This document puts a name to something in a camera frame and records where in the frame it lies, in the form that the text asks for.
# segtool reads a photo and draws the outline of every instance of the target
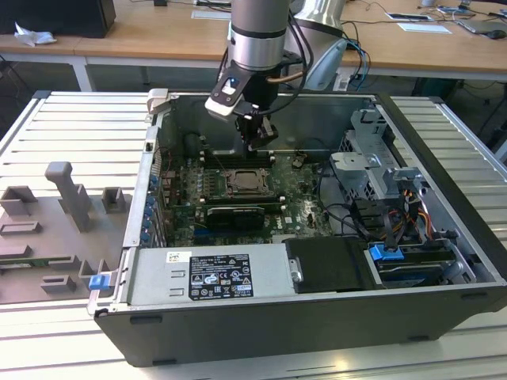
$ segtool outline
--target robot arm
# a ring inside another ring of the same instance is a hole
[[[301,89],[327,86],[345,50],[339,21],[345,0],[306,0],[295,16],[290,2],[232,1],[228,59],[206,108],[221,120],[236,118],[247,152],[277,137],[270,116]],[[295,65],[301,68],[292,70]],[[279,84],[295,80],[294,95],[272,108]]]

